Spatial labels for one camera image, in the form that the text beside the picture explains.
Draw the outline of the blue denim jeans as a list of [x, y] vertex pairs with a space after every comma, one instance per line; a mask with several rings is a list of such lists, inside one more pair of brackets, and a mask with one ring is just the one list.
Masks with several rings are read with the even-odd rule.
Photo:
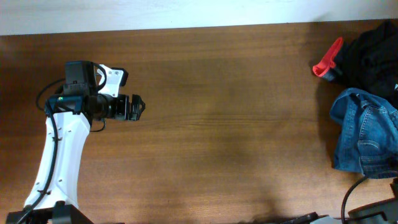
[[344, 90], [330, 117], [341, 126], [333, 168], [372, 179], [395, 177], [397, 109], [386, 99], [358, 88]]

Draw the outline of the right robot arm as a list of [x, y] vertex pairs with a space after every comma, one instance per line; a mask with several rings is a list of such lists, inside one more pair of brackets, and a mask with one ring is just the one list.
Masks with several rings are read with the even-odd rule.
[[397, 224], [397, 177], [391, 183], [394, 198], [374, 202], [348, 212], [348, 218], [319, 216], [316, 212], [306, 214], [283, 224]]

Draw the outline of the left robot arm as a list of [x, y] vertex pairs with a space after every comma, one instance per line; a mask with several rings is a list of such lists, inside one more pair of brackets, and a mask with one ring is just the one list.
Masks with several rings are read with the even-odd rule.
[[91, 61], [65, 64], [63, 84], [44, 104], [46, 139], [35, 184], [24, 208], [7, 223], [90, 223], [78, 209], [81, 155], [93, 121], [137, 121], [146, 105], [123, 95], [128, 72]]

